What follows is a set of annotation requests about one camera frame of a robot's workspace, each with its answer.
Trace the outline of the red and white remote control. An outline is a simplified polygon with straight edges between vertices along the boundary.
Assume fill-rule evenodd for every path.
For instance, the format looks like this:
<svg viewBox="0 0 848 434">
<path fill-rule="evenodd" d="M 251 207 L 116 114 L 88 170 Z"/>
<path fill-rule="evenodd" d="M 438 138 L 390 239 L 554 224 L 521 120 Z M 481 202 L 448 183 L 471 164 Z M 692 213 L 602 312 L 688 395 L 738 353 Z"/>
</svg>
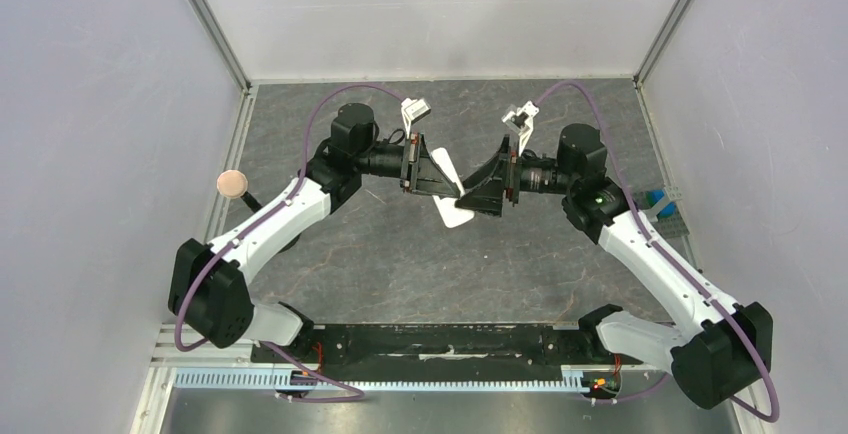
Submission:
<svg viewBox="0 0 848 434">
<path fill-rule="evenodd" d="M 448 179 L 459 188 L 460 195 L 463 195 L 465 188 L 447 150 L 443 147 L 437 148 L 431 153 L 431 157 L 435 164 L 447 175 Z M 457 198 L 434 195 L 433 201 L 444 225 L 449 229 L 466 224 L 475 217 L 474 211 L 456 206 Z"/>
</svg>

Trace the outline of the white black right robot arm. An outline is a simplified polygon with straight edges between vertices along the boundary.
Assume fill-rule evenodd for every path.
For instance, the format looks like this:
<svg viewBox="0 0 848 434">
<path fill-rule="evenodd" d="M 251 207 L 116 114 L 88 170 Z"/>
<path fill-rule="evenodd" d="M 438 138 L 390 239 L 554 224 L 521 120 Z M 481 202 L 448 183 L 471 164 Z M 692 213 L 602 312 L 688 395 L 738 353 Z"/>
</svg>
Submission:
<svg viewBox="0 0 848 434">
<path fill-rule="evenodd" d="M 599 129 L 564 127 L 554 157 L 524 156 L 510 139 L 463 179 L 458 207 L 499 216 L 527 193 L 559 195 L 572 226 L 623 264 L 671 316 L 669 325 L 608 304 L 583 316 L 580 354 L 624 355 L 669 374 L 697 406 L 710 409 L 770 372 L 773 318 L 758 302 L 738 303 L 692 267 L 607 174 Z"/>
</svg>

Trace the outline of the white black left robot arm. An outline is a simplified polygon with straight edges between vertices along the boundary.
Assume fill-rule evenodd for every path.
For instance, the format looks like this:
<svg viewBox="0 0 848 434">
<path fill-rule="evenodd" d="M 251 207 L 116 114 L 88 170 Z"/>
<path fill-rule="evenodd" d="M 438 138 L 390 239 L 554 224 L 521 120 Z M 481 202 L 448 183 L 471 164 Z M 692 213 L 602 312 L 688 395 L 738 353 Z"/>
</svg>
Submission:
<svg viewBox="0 0 848 434">
<path fill-rule="evenodd" d="M 241 339 L 265 341 L 290 362 L 307 359 L 314 347 L 308 319 L 283 303 L 252 299 L 249 286 L 268 261 L 348 201 L 365 175 L 396 179 L 404 192 L 433 199 L 448 228 L 473 219 L 458 205 L 465 190 L 445 149 L 428 151 L 418 133 L 408 132 L 401 145 L 380 141 L 378 134 L 369 106 L 340 107 L 329 137 L 281 194 L 211 241 L 184 242 L 168 298 L 178 325 L 218 348 Z"/>
</svg>

